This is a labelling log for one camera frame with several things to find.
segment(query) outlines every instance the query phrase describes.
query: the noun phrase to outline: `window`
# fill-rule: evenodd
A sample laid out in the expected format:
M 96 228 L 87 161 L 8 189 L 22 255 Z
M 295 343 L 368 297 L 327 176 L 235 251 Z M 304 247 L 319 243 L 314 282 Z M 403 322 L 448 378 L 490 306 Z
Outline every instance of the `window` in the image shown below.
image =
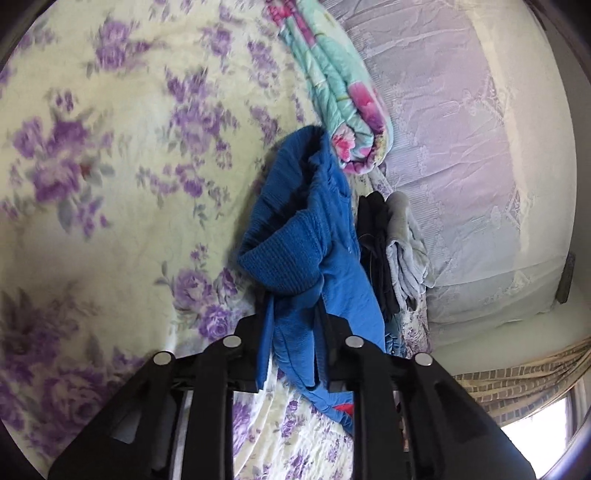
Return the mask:
M 540 412 L 516 421 L 503 431 L 541 478 L 560 459 L 570 440 L 569 401 L 564 397 Z

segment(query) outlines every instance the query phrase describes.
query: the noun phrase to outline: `blue knit fabric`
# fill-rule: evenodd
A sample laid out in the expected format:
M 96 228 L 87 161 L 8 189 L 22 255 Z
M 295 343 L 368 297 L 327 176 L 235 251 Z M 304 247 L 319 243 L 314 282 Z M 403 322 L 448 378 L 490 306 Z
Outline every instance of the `blue knit fabric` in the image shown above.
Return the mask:
M 324 343 L 314 329 L 322 295 L 326 311 L 346 318 L 355 335 L 382 350 L 384 321 L 359 263 L 349 185 L 319 127 L 287 137 L 253 208 L 238 263 L 274 295 L 275 360 L 316 408 L 351 432 L 353 422 L 334 406 L 350 392 L 314 391 L 314 353 L 323 379 Z

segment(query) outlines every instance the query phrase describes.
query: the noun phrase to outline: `wall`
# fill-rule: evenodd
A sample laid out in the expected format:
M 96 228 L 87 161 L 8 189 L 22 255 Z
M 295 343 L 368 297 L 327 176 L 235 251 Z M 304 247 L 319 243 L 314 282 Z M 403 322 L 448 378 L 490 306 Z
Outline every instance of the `wall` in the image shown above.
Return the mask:
M 577 285 L 548 313 L 511 322 L 469 340 L 438 348 L 435 359 L 452 375 L 507 368 L 542 358 L 591 335 L 591 309 Z
M 569 101 L 577 151 L 579 185 L 571 242 L 571 250 L 577 254 L 574 279 L 591 301 L 591 83 L 552 24 L 544 21 L 544 25 Z
M 571 242 L 577 260 L 570 297 L 549 313 L 439 348 L 434 356 L 452 374 L 511 367 L 591 335 L 591 85 L 560 34 L 547 19 L 542 20 L 569 100 L 577 151 L 577 207 Z M 588 390 L 591 395 L 591 383 Z

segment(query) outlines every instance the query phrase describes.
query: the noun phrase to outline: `red fabric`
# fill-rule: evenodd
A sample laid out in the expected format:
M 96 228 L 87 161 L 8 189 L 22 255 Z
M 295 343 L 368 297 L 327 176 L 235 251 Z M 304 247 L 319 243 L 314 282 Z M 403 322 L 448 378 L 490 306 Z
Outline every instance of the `red fabric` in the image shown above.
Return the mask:
M 352 403 L 343 403 L 342 405 L 337 405 L 335 410 L 344 411 L 349 415 L 353 416 L 353 404 Z

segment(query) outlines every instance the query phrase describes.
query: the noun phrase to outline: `folded blanket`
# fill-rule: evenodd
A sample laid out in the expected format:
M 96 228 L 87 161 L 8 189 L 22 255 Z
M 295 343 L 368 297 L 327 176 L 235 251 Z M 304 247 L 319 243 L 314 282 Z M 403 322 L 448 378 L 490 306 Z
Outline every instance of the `folded blanket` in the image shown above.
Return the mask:
M 341 166 L 363 174 L 392 147 L 392 121 L 347 34 L 317 0 L 267 0 L 280 36 L 306 73 Z
M 314 307 L 322 296 L 328 313 L 346 318 L 355 335 L 382 350 L 384 321 L 359 263 L 349 185 L 323 129 L 305 127 L 283 142 L 253 208 L 238 263 L 274 295 L 278 367 L 316 409 L 351 432 L 351 417 L 335 407 L 352 403 L 352 393 L 329 394 L 325 388 L 326 352 Z

